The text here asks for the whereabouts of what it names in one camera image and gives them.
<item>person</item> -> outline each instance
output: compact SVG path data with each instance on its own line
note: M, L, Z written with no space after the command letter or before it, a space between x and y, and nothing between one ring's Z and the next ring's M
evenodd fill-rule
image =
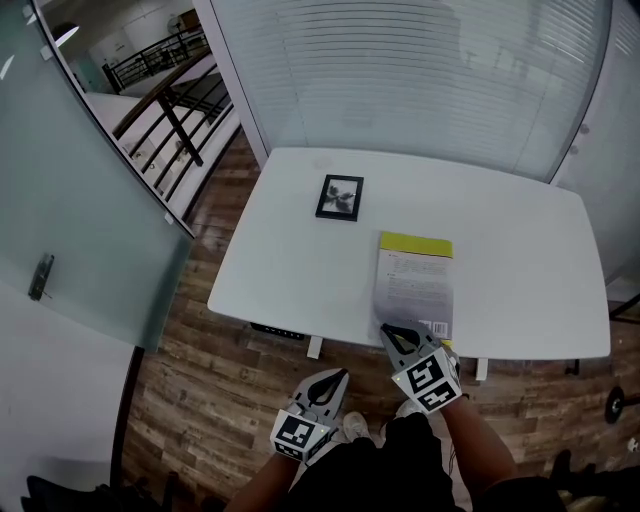
M475 511L564 511L548 479L521 478L509 449L467 397L440 409ZM385 425L377 449L365 418L344 417L349 443L307 468L293 488L299 462L274 454L231 500L226 512L328 510L460 511L442 467L440 440L427 417L405 402Z

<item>black chair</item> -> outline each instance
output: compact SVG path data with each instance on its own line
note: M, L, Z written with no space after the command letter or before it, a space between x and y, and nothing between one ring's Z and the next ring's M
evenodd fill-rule
M144 479L136 485L114 491L100 485L92 492L75 491L37 476L27 478L29 497L21 499L24 512L171 512L178 474L171 472L162 505L144 489Z

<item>black picture frame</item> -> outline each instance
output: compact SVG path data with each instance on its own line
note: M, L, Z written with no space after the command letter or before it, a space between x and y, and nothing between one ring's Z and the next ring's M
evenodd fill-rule
M355 198L353 200L353 208L351 212L326 211L325 202L329 192L329 186L332 181L353 181L356 183ZM318 208L316 209L316 217L325 219L350 220L356 222L358 220L358 211L360 210L360 198L362 197L362 186L364 178L358 176L342 176L340 174L327 174L318 200Z

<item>ceiling light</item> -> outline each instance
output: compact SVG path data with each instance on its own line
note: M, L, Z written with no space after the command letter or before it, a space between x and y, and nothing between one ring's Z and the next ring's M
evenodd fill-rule
M51 31L53 39L56 41L56 46L62 46L69 38L75 34L80 27L75 23L61 23Z

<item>book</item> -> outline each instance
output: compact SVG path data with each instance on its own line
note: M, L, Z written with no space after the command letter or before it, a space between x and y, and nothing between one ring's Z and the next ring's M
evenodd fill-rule
M377 328L421 322L442 341L453 338L453 243L382 232L373 306Z

